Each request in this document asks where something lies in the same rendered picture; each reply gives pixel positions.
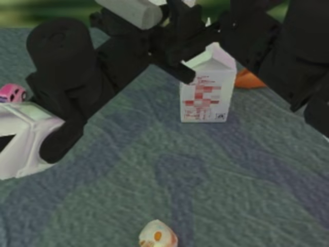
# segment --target milk carton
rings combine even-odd
[[[237,73],[234,58],[213,43],[185,65],[196,77],[190,85],[180,83],[181,122],[226,122]]]

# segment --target pink object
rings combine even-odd
[[[26,91],[22,86],[9,83],[0,89],[0,103],[22,102],[26,99]]]

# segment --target green background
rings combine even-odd
[[[204,17],[216,17],[229,8],[229,0],[198,0],[204,7]],[[75,17],[86,24],[90,13],[100,6],[94,0],[0,0],[0,26],[33,27],[57,16]],[[277,19],[284,18],[287,3],[271,11]]]

